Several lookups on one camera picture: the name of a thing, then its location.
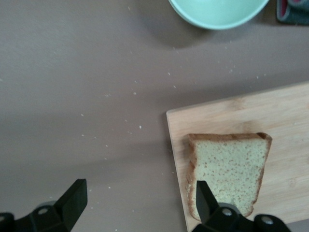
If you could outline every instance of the screw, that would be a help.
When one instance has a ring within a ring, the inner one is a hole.
[[[262,216],[262,221],[263,221],[265,224],[267,224],[267,225],[272,225],[272,224],[274,224],[273,220],[271,220],[271,218],[268,217],[268,216]]]
[[[45,213],[47,213],[47,211],[48,211],[47,208],[40,209],[40,210],[38,211],[38,215],[45,214]]]
[[[225,216],[231,216],[232,215],[232,211],[229,210],[228,208],[224,208],[222,210],[222,213],[225,215]]]

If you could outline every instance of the white bread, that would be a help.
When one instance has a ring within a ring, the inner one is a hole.
[[[262,184],[272,138],[265,133],[189,134],[187,170],[189,212],[200,220],[196,185],[205,180],[217,202],[235,205],[242,215],[253,211]]]

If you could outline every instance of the bread crust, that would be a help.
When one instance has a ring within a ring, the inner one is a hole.
[[[214,141],[214,142],[226,142],[226,141],[237,141],[237,140],[245,140],[245,139],[264,139],[267,142],[267,152],[265,153],[265,162],[264,165],[261,167],[260,176],[257,179],[257,191],[254,197],[254,200],[251,204],[250,211],[244,215],[244,217],[249,216],[253,212],[253,204],[256,203],[258,194],[262,185],[262,179],[265,169],[265,163],[268,158],[270,146],[272,143],[272,138],[266,133],[259,132],[259,133],[234,133],[234,134],[188,134],[189,136],[189,166],[187,169],[187,191],[188,191],[188,208],[190,215],[200,221],[199,215],[196,211],[196,202],[194,201],[194,183],[196,183],[195,177],[195,168],[197,165],[197,154],[196,154],[196,142],[197,141]]]

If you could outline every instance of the bowl rim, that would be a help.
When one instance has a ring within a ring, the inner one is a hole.
[[[259,7],[257,7],[254,11],[252,11],[250,14],[248,14],[247,17],[243,18],[242,20],[229,23],[229,24],[225,24],[225,25],[214,25],[214,24],[209,24],[209,23],[196,20],[191,15],[189,15],[186,11],[184,11],[182,7],[179,6],[179,4],[177,3],[177,0],[169,0],[171,6],[174,8],[177,14],[179,14],[179,16],[181,16],[185,21],[187,21],[188,23],[192,25],[195,25],[200,28],[205,28],[205,29],[231,29],[243,23],[246,23],[260,12],[265,7],[265,5],[268,3],[268,1],[269,0],[261,0],[261,4],[259,5]]]

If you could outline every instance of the bowl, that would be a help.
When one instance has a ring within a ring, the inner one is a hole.
[[[169,0],[187,22],[205,29],[230,29],[256,16],[269,0]]]

